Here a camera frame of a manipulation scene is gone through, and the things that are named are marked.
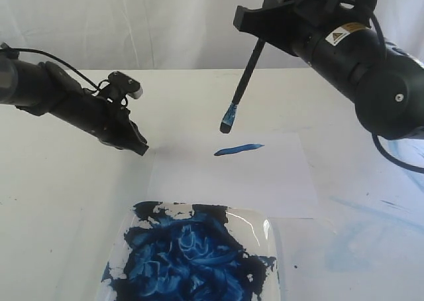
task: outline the white paper sheet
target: white paper sheet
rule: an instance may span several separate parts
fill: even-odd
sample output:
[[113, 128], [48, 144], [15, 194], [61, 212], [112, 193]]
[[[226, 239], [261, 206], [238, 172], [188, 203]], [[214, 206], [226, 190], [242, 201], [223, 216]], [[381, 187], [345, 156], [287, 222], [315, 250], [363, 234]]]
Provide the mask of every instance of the white paper sheet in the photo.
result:
[[[264, 147], [214, 156], [245, 144]], [[215, 204], [268, 217], [314, 218], [318, 203], [297, 134], [184, 136], [156, 151], [148, 200]]]

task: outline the white table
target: white table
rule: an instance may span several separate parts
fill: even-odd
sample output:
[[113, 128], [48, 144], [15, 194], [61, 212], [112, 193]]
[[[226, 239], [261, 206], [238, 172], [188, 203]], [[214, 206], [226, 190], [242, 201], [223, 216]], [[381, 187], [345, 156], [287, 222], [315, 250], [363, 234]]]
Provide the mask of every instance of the white table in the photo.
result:
[[[52, 116], [0, 107], [2, 300], [94, 300], [123, 216], [143, 201], [155, 147], [217, 130], [241, 71], [127, 74], [144, 86], [130, 101], [152, 147], [144, 158]], [[299, 133], [319, 196], [322, 218], [272, 220], [284, 300], [423, 299], [424, 195], [377, 153], [349, 101], [312, 70], [257, 70], [235, 129]]]

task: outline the robotic arm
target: robotic arm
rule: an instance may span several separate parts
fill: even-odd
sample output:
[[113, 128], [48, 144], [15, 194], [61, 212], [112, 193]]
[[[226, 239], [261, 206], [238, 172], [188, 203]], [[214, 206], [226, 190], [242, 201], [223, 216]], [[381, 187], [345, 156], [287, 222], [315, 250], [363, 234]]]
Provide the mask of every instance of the robotic arm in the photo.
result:
[[374, 15], [376, 4], [377, 0], [264, 0], [257, 10], [239, 6], [234, 25], [259, 40], [221, 131], [230, 132], [267, 42], [303, 59], [350, 99], [386, 158], [424, 172], [392, 158], [378, 140], [424, 139], [424, 64], [385, 40]]
[[129, 119], [127, 109], [127, 95], [135, 99], [141, 96], [137, 81], [113, 72], [108, 80], [103, 81], [108, 83], [107, 86], [94, 85], [96, 90], [89, 91], [52, 62], [34, 65], [19, 60], [20, 51], [42, 52], [12, 49], [5, 44], [2, 48], [1, 104], [14, 105], [36, 116], [51, 113], [117, 149], [127, 149], [139, 155], [147, 151], [147, 141]]

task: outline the white fabric backdrop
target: white fabric backdrop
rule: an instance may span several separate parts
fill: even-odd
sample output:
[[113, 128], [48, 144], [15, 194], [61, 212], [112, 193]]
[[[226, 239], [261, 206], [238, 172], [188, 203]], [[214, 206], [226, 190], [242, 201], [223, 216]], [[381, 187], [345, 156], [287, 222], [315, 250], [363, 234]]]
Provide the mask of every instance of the white fabric backdrop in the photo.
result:
[[[262, 0], [0, 0], [0, 40], [49, 51], [81, 69], [244, 68], [255, 39], [233, 27], [235, 9], [261, 4]], [[424, 59], [422, 0], [380, 0], [377, 14], [387, 38]], [[304, 64], [267, 46], [259, 66]]]

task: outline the paintbrush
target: paintbrush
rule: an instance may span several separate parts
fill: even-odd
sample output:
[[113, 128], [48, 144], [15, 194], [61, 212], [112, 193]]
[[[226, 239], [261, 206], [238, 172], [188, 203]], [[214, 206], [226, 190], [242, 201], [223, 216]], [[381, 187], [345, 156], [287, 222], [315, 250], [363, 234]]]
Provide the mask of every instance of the paintbrush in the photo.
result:
[[258, 39], [258, 42], [254, 47], [252, 56], [250, 56], [246, 69], [244, 69], [244, 73], [240, 79], [240, 82], [238, 83], [233, 101], [231, 102], [230, 107], [228, 108], [221, 122], [220, 131], [224, 134], [230, 133], [231, 129], [233, 128], [234, 120], [236, 119], [237, 106], [239, 105], [241, 98], [246, 91], [247, 85], [250, 81], [250, 78], [252, 77], [253, 71], [259, 61], [259, 57], [262, 54], [265, 44], [266, 42], [264, 40]]

